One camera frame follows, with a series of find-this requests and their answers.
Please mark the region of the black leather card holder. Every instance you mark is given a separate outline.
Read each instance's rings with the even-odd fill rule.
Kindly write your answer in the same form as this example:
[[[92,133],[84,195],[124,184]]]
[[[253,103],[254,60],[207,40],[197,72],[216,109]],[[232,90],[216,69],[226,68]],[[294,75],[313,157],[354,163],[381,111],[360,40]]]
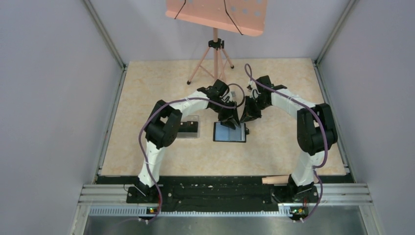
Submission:
[[[234,129],[215,122],[213,126],[213,141],[215,142],[246,142],[249,129],[244,123]]]

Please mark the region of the clear acrylic tray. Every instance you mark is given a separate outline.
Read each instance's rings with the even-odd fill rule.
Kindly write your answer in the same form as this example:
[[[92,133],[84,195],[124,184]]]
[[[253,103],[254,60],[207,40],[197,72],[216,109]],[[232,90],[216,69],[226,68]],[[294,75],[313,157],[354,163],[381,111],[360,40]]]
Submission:
[[[197,139],[200,136],[200,118],[198,115],[183,117],[180,122],[178,139]]]

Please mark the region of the pink toy microphone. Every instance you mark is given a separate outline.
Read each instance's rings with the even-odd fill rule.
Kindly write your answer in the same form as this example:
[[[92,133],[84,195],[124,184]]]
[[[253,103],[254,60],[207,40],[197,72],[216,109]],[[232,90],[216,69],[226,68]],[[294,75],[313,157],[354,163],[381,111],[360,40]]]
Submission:
[[[261,179],[262,184],[268,185],[282,185],[287,184],[289,175],[267,176]]]

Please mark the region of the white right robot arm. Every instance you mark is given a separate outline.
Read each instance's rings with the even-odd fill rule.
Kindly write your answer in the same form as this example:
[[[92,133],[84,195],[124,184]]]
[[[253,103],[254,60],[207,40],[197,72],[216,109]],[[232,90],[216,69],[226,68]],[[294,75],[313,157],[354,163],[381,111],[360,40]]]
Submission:
[[[287,179],[287,196],[301,201],[314,185],[316,168],[325,165],[328,151],[338,140],[331,107],[315,104],[290,92],[283,85],[275,86],[269,76],[252,79],[256,88],[245,97],[241,122],[262,117],[262,110],[275,106],[297,121],[297,142],[301,149],[298,163]]]

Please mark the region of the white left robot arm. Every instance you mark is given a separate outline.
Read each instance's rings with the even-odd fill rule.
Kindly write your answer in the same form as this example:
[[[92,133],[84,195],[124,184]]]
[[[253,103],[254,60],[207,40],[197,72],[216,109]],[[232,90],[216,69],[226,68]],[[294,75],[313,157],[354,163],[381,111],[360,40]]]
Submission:
[[[135,183],[138,196],[144,202],[155,200],[160,192],[159,172],[164,153],[177,138],[181,120],[197,111],[211,109],[218,115],[221,125],[230,129],[240,127],[237,102],[233,101],[229,86],[216,80],[212,86],[200,87],[178,100],[159,100],[138,135],[143,152],[142,169]]]

